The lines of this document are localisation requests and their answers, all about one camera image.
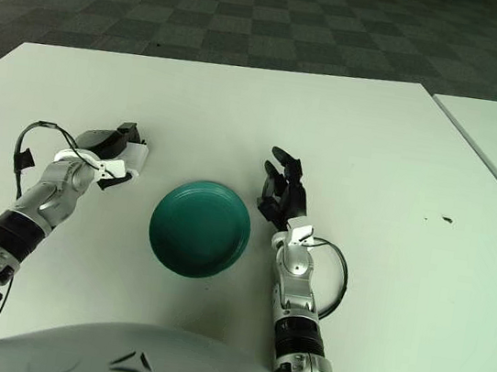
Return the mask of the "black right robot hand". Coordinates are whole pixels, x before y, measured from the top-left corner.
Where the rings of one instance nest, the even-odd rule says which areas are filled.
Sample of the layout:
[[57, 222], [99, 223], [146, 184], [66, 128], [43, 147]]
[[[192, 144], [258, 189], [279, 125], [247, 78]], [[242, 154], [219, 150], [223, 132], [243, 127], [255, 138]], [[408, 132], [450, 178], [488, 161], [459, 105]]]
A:
[[278, 231], [287, 231], [287, 221], [307, 214], [306, 191], [301, 182], [302, 163], [279, 147], [272, 147], [271, 153], [283, 171], [279, 172], [271, 161], [265, 160], [267, 177], [257, 207], [264, 219]]

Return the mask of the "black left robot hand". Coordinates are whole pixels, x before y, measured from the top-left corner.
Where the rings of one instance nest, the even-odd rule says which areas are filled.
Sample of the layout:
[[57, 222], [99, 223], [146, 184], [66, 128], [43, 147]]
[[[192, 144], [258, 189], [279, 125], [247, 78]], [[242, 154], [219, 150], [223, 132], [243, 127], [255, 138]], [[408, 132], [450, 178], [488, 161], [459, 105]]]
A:
[[135, 179], [149, 155], [147, 142], [140, 137], [137, 124], [131, 122], [122, 123], [114, 130], [85, 131], [75, 141], [78, 148], [92, 152], [101, 160], [124, 161], [126, 174], [122, 178], [115, 176], [99, 180], [101, 190]]

